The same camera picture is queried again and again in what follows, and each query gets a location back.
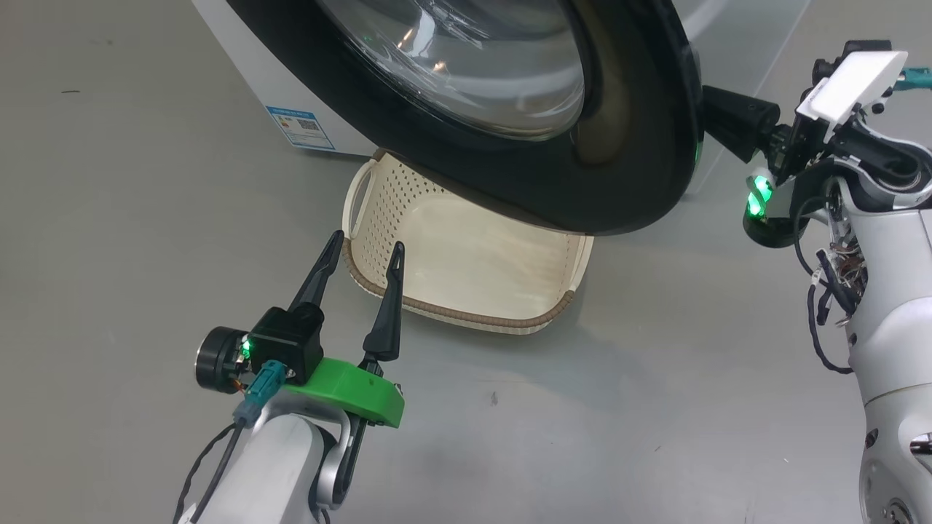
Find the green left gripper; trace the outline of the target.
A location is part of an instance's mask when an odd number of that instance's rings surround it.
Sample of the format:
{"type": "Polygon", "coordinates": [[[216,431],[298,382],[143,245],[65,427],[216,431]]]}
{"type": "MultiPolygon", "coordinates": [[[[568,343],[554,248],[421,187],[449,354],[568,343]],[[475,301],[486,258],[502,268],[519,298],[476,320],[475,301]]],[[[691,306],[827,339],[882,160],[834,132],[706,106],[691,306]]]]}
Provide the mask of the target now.
{"type": "MultiPolygon", "coordinates": [[[[320,253],[288,311],[304,304],[322,305],[329,278],[339,265],[345,239],[336,230],[320,253]]],[[[387,286],[370,333],[364,338],[364,362],[392,362],[400,354],[400,315],[405,282],[405,245],[396,242],[386,270],[387,286]]],[[[284,390],[359,416],[376,425],[400,427],[405,398],[396,385],[351,362],[323,358],[305,384],[284,385],[284,390]]]]}

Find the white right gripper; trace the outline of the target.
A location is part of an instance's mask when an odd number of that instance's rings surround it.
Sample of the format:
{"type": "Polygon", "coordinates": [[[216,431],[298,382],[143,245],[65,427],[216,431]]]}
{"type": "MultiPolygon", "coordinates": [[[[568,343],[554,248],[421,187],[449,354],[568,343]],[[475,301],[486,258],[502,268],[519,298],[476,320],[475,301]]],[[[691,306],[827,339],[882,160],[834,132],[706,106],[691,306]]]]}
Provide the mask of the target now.
{"type": "Polygon", "coordinates": [[[860,120],[894,90],[907,61],[906,51],[889,41],[849,41],[836,63],[813,66],[818,82],[803,97],[788,136],[768,153],[775,181],[786,182],[828,156],[858,162],[886,183],[911,181],[911,155],[890,139],[872,135],[860,120]]]}

